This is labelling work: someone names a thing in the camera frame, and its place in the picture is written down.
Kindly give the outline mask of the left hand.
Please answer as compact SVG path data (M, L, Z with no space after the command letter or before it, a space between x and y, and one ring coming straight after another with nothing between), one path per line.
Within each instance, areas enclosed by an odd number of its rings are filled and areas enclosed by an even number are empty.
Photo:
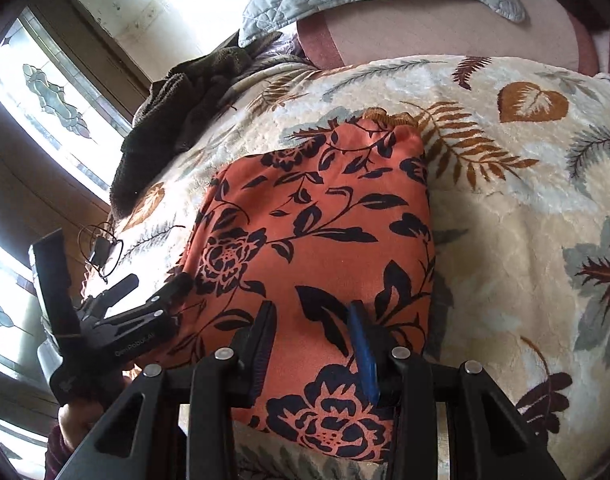
M76 450L104 413L98 400L88 398L74 399L58 409L58 428L68 452Z

